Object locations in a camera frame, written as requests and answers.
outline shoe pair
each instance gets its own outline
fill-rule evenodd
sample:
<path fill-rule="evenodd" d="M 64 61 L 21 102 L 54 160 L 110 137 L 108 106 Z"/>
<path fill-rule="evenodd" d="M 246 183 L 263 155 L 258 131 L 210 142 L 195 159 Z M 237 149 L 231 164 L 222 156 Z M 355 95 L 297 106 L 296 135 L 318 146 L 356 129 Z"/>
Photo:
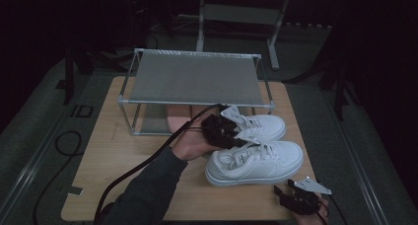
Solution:
<path fill-rule="evenodd" d="M 279 140 L 286 132 L 282 118 L 272 114 L 244 116 L 237 107 L 222 111 L 221 116 L 237 124 L 235 137 L 247 144 L 212 153 L 205 169 L 212 185 L 277 184 L 300 170 L 304 162 L 301 147 Z"/>

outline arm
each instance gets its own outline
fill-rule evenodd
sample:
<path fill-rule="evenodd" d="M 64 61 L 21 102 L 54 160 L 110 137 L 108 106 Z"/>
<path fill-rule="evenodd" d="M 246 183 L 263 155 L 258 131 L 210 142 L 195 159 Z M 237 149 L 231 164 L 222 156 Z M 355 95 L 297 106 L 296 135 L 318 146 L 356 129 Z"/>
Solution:
<path fill-rule="evenodd" d="M 200 121 L 193 126 L 200 126 Z M 131 181 L 115 201 L 104 224 L 159 224 L 169 208 L 187 161 L 217 149 L 206 142 L 201 132 L 186 131 L 173 148 L 164 149 Z"/>

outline human hand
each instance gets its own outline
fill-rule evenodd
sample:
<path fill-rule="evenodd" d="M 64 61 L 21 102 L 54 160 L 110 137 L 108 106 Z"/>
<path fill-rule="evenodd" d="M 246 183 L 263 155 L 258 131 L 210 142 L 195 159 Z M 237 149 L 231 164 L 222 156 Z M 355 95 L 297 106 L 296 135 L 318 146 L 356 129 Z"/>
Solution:
<path fill-rule="evenodd" d="M 328 224 L 328 200 L 319 198 L 320 206 L 319 206 L 319 214 L 323 218 L 323 220 Z M 292 212 L 293 216 L 295 217 L 296 221 L 299 225 L 324 225 L 322 220 L 317 216 L 316 213 L 311 215 L 300 215 L 297 213 Z"/>
<path fill-rule="evenodd" d="M 201 127 L 202 120 L 205 119 L 208 114 L 209 113 L 204 114 L 190 126 L 197 127 L 196 129 L 185 130 L 178 138 L 172 151 L 179 159 L 191 161 L 199 158 L 205 153 L 222 149 L 209 144 L 203 137 L 201 130 L 198 129 L 198 127 Z"/>

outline dark background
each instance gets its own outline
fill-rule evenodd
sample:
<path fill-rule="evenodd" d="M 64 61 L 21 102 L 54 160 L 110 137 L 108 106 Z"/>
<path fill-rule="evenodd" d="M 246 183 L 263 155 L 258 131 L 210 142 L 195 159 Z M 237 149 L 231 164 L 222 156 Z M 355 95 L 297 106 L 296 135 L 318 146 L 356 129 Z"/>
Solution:
<path fill-rule="evenodd" d="M 291 0 L 285 16 L 290 23 L 334 27 L 336 39 L 324 56 L 347 63 L 347 78 L 416 205 L 417 6 L 418 0 Z M 144 7 L 169 24 L 165 11 L 197 14 L 198 0 L 1 0 L 0 130 L 73 37 L 108 52 L 143 45 L 147 19 L 133 13 Z"/>

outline gray sweater sleeve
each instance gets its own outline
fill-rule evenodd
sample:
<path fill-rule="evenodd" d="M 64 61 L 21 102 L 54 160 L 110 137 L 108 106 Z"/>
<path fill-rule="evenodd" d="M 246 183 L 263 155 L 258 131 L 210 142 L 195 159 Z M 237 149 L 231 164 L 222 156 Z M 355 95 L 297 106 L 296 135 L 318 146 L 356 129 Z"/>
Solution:
<path fill-rule="evenodd" d="M 186 166 L 167 146 L 117 198 L 104 224 L 161 223 Z"/>

